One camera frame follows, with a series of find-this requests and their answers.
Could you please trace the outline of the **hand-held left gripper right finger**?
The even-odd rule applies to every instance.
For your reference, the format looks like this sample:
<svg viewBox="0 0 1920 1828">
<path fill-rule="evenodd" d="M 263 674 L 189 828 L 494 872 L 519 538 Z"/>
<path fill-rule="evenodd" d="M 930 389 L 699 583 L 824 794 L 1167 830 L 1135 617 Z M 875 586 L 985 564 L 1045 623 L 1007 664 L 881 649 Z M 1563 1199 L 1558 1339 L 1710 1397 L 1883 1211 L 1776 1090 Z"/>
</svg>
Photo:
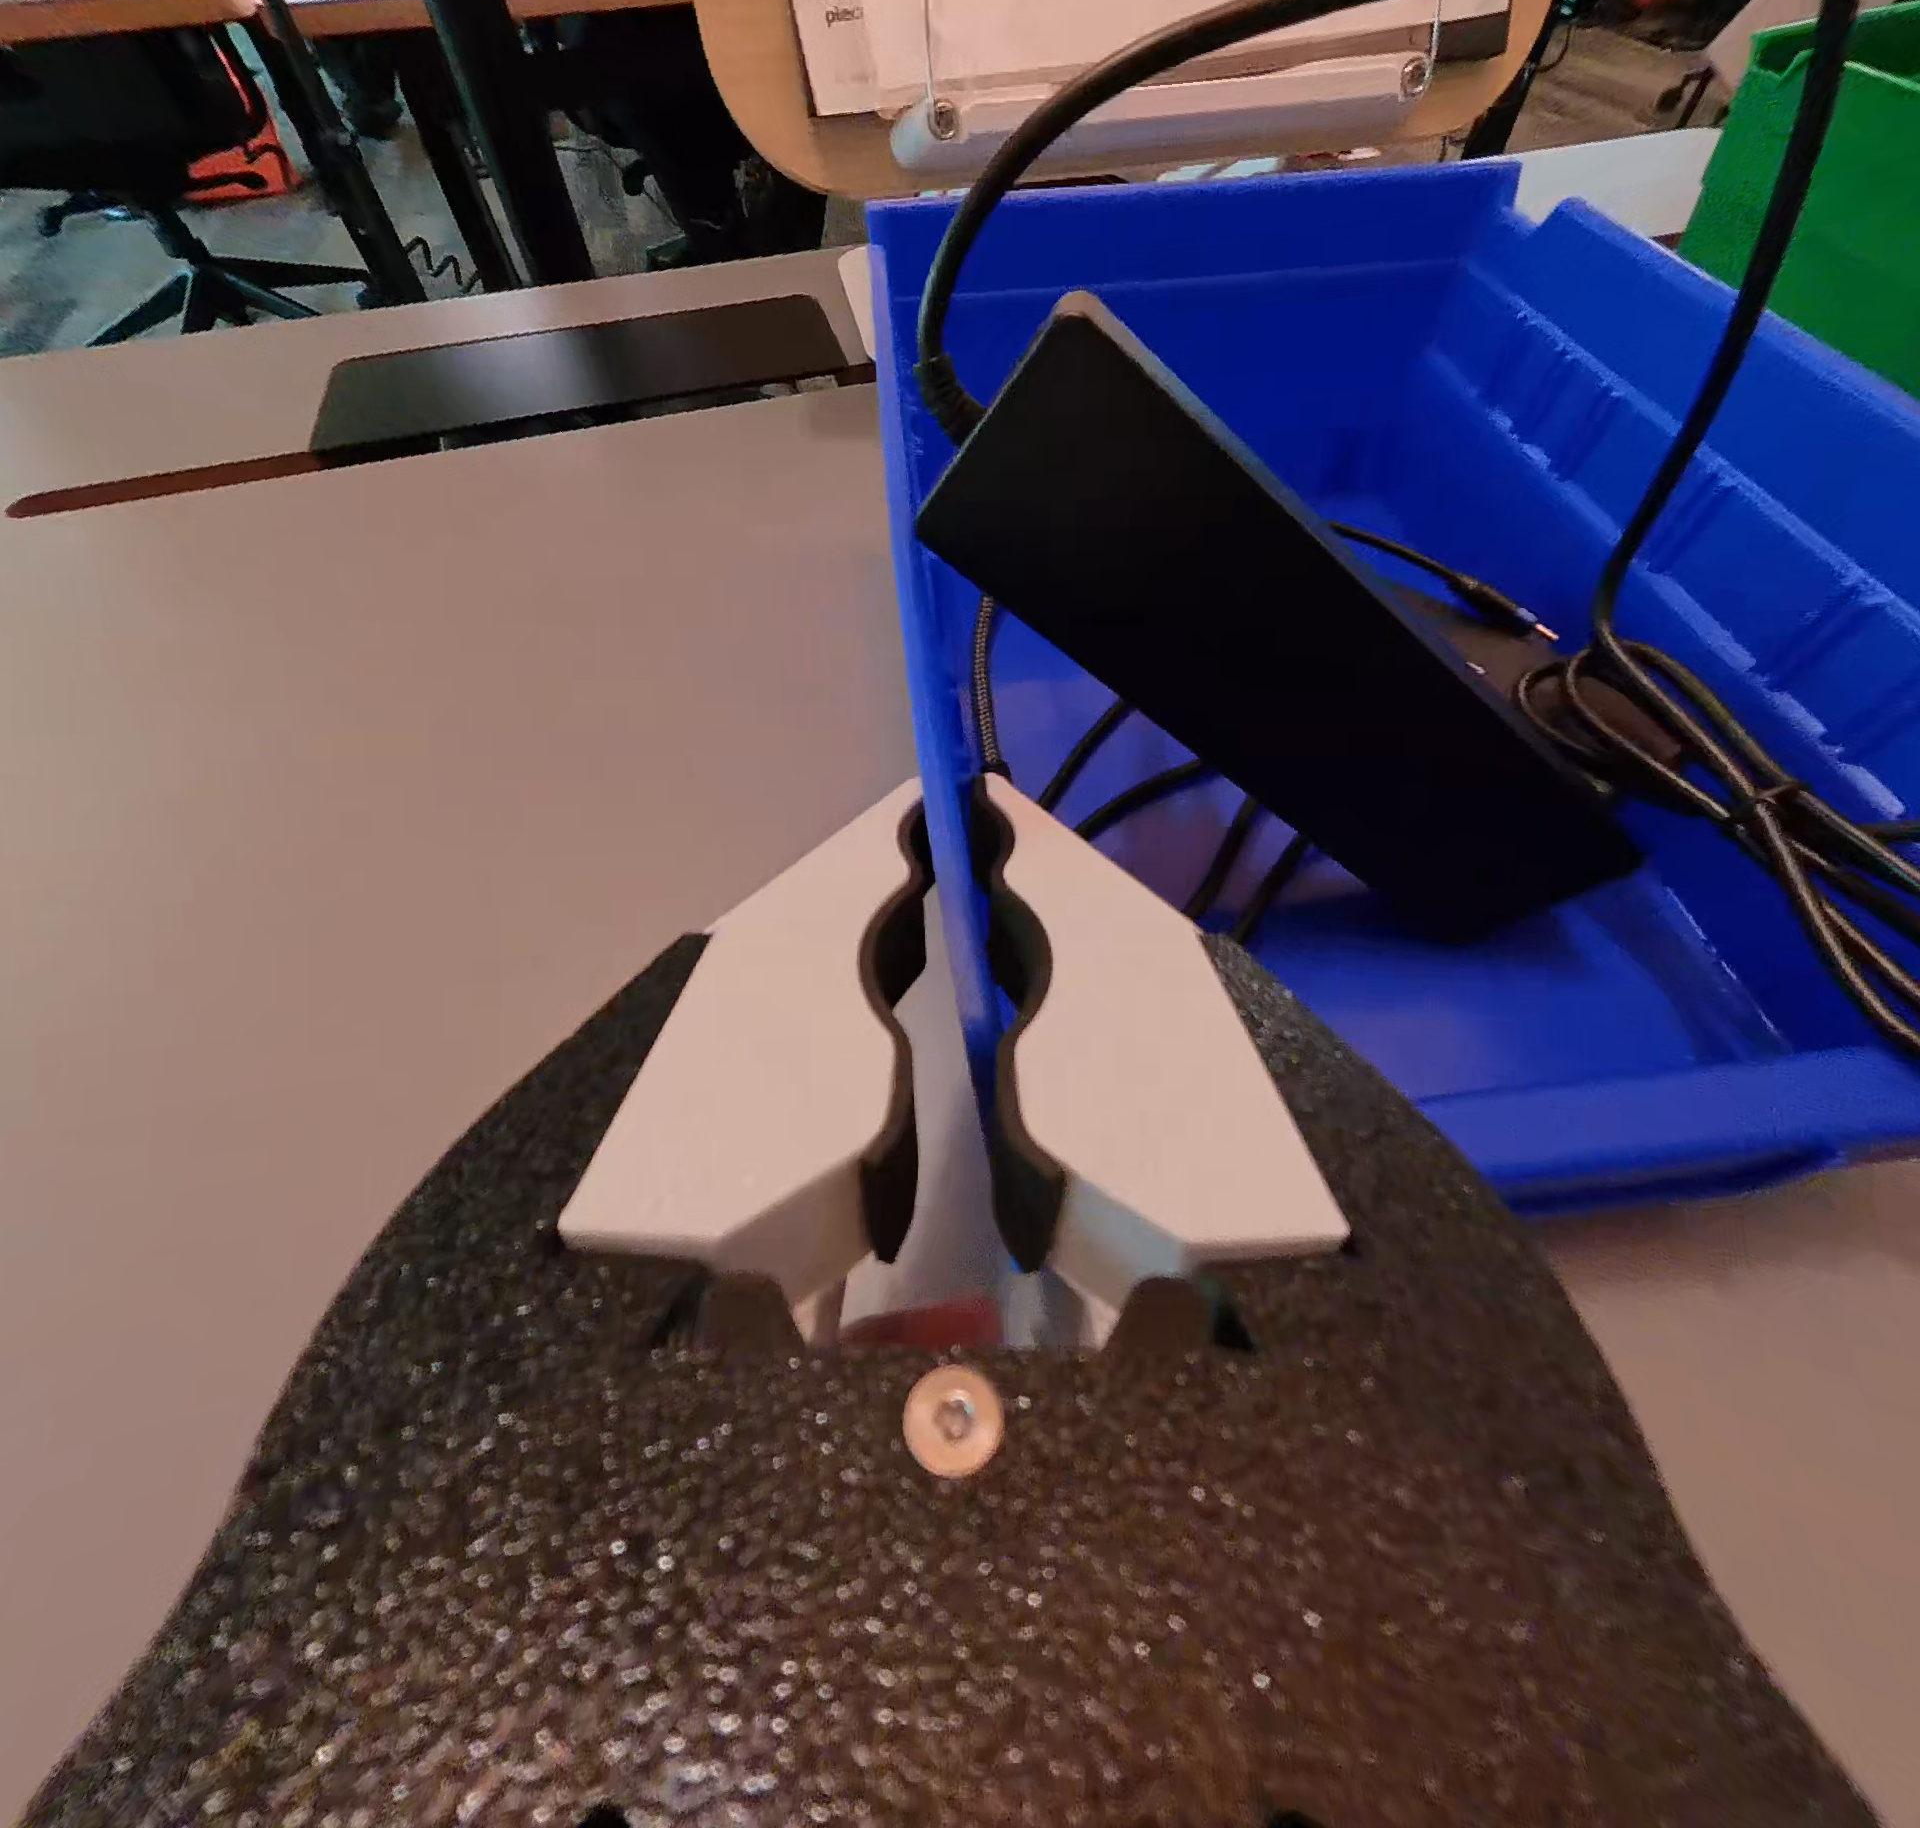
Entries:
<svg viewBox="0 0 1920 1828">
<path fill-rule="evenodd" d="M 1125 1310 L 1146 1283 L 1340 1253 L 1340 1211 L 1177 907 L 1002 776 L 973 800 L 988 965 L 1013 1021 L 987 1149 L 1025 1275 Z"/>
</svg>

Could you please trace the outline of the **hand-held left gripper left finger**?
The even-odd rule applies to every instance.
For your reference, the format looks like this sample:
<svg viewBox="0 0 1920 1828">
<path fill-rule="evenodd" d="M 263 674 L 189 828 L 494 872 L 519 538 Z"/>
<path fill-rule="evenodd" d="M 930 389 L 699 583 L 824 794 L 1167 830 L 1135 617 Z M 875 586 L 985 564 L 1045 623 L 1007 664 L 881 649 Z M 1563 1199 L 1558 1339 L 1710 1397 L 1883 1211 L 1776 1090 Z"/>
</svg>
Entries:
<svg viewBox="0 0 1920 1828">
<path fill-rule="evenodd" d="M 914 1050 L 929 830 L 901 785 L 699 941 L 634 1082 L 559 1217 L 588 1256 L 776 1289 L 814 1345 L 848 1280 L 895 1265 L 921 1176 Z"/>
</svg>

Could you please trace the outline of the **blue plastic bin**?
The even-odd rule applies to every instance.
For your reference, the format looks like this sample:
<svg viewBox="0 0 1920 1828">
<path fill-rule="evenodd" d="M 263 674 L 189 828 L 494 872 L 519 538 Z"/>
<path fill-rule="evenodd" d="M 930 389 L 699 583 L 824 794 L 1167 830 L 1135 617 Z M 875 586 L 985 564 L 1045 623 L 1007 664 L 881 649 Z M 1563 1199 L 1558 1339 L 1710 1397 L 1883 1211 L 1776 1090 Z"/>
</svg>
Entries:
<svg viewBox="0 0 1920 1828">
<path fill-rule="evenodd" d="M 1502 163 L 1026 192 L 967 258 L 947 349 L 994 401 L 1091 292 L 1508 699 L 1588 638 L 1592 592 L 1708 366 L 1730 290 L 1582 203 L 1531 220 Z M 878 406 L 927 830 L 975 1089 L 1013 1021 L 973 810 L 981 592 L 914 523 L 955 449 L 914 380 L 955 208 L 887 205 Z M 998 609 L 1013 786 L 1035 803 L 1116 694 Z M 1084 828 L 1192 755 L 1129 712 L 1063 792 Z M 1227 930 L 1298 832 L 1209 764 L 1093 846 Z M 1514 1209 L 1741 1193 L 1917 1155 L 1917 1059 L 1848 1000 L 1786 892 L 1704 816 L 1614 803 L 1625 881 L 1472 941 L 1404 929 L 1313 844 L 1244 951 L 1408 1097 Z"/>
</svg>

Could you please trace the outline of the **green plastic bin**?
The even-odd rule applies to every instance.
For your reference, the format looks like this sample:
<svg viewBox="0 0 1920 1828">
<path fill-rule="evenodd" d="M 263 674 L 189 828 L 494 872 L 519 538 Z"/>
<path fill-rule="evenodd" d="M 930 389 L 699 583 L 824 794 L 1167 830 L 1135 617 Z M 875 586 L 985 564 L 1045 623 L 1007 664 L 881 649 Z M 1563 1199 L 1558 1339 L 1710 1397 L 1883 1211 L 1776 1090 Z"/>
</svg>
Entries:
<svg viewBox="0 0 1920 1828">
<path fill-rule="evenodd" d="M 1815 23 L 1756 34 L 1681 255 L 1739 284 L 1805 92 Z M 1919 393 L 1919 5 L 1859 16 L 1771 311 Z"/>
</svg>

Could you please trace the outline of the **black office chair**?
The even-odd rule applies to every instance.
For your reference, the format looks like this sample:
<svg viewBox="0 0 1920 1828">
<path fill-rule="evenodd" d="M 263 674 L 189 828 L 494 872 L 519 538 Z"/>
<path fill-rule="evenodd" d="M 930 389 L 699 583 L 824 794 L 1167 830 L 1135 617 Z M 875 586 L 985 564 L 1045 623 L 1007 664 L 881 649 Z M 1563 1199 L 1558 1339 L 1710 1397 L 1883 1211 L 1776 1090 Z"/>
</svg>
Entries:
<svg viewBox="0 0 1920 1828">
<path fill-rule="evenodd" d="M 240 150 L 271 112 L 244 64 L 204 30 L 141 30 L 9 44 L 3 50 L 3 187 L 90 194 L 131 210 L 174 258 L 174 277 L 108 324 L 96 349 L 160 327 L 185 334 L 248 329 L 316 313 L 297 289 L 374 279 L 355 266 L 220 257 L 180 207 L 196 196 L 193 169 Z"/>
</svg>

